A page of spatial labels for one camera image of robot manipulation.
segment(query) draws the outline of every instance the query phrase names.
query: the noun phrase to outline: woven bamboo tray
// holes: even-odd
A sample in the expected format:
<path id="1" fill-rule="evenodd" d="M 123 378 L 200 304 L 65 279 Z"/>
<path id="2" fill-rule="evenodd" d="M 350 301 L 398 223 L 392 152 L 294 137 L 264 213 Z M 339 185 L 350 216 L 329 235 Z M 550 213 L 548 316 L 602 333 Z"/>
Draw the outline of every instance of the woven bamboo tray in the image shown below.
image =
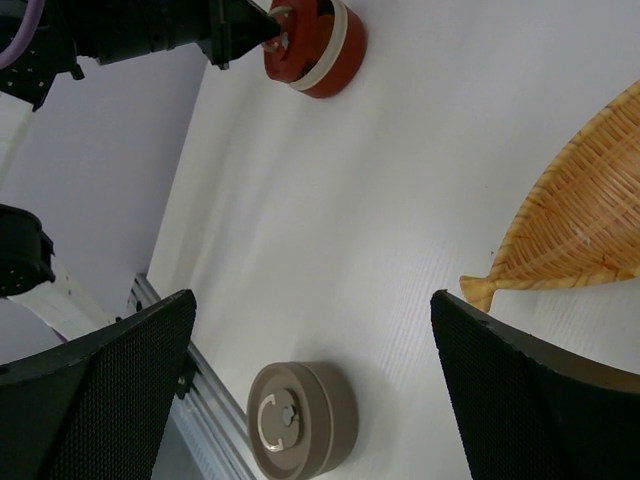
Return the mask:
<path id="1" fill-rule="evenodd" d="M 461 277 L 489 311 L 498 289 L 602 285 L 640 276 L 640 81 L 551 162 L 520 207 L 486 278 Z"/>

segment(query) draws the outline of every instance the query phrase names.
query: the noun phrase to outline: white wall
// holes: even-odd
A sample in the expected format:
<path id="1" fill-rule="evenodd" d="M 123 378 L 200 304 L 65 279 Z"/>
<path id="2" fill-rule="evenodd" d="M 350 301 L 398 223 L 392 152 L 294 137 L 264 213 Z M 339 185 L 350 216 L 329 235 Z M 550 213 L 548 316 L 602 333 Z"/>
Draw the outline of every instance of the white wall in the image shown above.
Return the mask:
<path id="1" fill-rule="evenodd" d="M 20 148 L 0 203 L 40 217 L 56 254 L 96 299 L 123 313 L 148 267 L 205 66 L 196 46 L 61 75 Z M 56 343 L 0 302 L 0 364 Z"/>

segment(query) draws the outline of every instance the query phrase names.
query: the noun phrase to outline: purple cable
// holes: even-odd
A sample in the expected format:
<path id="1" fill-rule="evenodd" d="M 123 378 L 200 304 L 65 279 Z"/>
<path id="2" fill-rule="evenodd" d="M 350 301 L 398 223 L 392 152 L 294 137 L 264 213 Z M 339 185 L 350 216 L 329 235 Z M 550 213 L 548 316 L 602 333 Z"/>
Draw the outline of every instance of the purple cable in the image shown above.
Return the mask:
<path id="1" fill-rule="evenodd" d="M 0 53 L 0 70 L 7 68 L 22 55 L 36 33 L 46 0 L 29 0 L 18 33 L 11 44 Z"/>

